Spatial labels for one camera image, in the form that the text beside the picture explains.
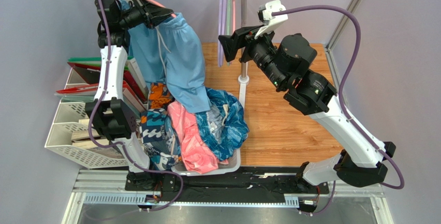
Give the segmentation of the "light blue shorts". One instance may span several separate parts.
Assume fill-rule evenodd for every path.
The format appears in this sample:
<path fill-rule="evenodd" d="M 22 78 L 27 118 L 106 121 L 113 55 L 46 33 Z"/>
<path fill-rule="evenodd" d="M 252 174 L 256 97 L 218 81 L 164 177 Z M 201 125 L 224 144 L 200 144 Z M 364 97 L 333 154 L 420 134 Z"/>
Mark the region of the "light blue shorts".
<path fill-rule="evenodd" d="M 201 41 L 182 13 L 153 29 L 141 23 L 128 32 L 128 54 L 136 59 L 146 84 L 164 83 L 189 113 L 210 109 Z"/>

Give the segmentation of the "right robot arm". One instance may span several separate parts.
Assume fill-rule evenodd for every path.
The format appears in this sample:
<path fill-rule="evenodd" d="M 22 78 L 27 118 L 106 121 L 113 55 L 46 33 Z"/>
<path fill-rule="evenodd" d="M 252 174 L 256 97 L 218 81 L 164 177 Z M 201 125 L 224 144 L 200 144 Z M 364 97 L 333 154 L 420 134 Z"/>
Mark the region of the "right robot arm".
<path fill-rule="evenodd" d="M 344 115 L 336 88 L 310 68 L 317 51 L 308 40 L 296 33 L 275 46 L 273 32 L 257 32 L 257 26 L 250 26 L 232 35 L 219 35 L 226 61 L 234 60 L 242 50 L 241 62 L 254 62 L 292 107 L 321 124 L 343 148 L 329 159 L 303 163 L 297 173 L 299 180 L 314 186 L 334 180 L 359 188 L 383 184 L 388 172 L 384 161 L 393 155 L 395 145 L 370 143 L 370 135 Z"/>

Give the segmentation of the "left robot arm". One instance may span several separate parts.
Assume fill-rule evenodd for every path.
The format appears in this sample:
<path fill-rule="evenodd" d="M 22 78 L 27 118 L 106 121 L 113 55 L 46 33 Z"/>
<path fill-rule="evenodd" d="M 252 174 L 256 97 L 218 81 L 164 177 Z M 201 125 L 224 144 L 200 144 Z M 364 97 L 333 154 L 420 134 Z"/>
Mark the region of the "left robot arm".
<path fill-rule="evenodd" d="M 155 28 L 174 14 L 172 9 L 147 0 L 126 0 L 123 10 L 119 0 L 95 0 L 100 17 L 98 45 L 101 70 L 98 89 L 92 102 L 85 105 L 89 117 L 89 132 L 96 130 L 108 140 L 102 148 L 117 148 L 128 162 L 131 173 L 151 173 L 150 158 L 138 141 L 136 115 L 123 100 L 123 79 L 128 59 L 128 30 L 143 24 Z"/>

